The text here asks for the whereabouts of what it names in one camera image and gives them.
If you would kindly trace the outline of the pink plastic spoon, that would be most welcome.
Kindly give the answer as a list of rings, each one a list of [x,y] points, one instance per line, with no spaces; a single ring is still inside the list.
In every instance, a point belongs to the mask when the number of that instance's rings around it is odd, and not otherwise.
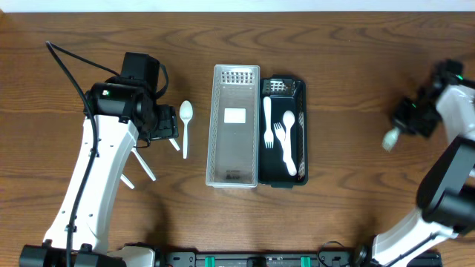
[[[295,124],[295,115],[292,111],[286,111],[283,114],[283,123],[285,126],[285,143],[284,143],[284,162],[287,165],[293,163],[292,160],[292,145],[291,145],[291,129]]]

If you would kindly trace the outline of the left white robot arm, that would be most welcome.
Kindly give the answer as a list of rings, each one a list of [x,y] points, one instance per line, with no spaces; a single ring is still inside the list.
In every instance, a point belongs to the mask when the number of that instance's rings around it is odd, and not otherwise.
[[[123,169],[140,139],[153,139],[162,115],[156,87],[96,83],[86,93],[82,144],[65,199],[41,245],[25,245],[20,266],[162,266],[144,243],[108,250],[111,213]]]

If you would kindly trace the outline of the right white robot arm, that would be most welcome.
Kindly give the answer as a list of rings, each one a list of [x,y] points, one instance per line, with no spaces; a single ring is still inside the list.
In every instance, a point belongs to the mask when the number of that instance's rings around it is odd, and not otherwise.
[[[451,143],[422,180],[416,207],[353,252],[350,266],[441,266],[431,248],[474,230],[474,82],[460,79],[437,99]]]

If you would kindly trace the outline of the mint green plastic fork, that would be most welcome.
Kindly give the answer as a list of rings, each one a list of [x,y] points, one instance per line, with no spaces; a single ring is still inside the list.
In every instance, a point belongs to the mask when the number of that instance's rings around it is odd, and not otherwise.
[[[386,151],[390,152],[395,144],[398,142],[399,135],[401,130],[397,127],[393,128],[392,130],[388,131],[382,140],[381,146]]]

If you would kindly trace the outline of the white plastic fork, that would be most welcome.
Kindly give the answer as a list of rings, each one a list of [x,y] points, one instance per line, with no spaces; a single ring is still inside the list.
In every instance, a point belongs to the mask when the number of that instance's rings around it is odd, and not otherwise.
[[[286,143],[286,131],[284,130],[280,122],[274,124],[274,130],[275,135],[281,144],[281,148],[283,151],[283,161],[286,164],[287,171],[290,176],[295,176],[297,174],[297,170],[292,160],[291,151]]]

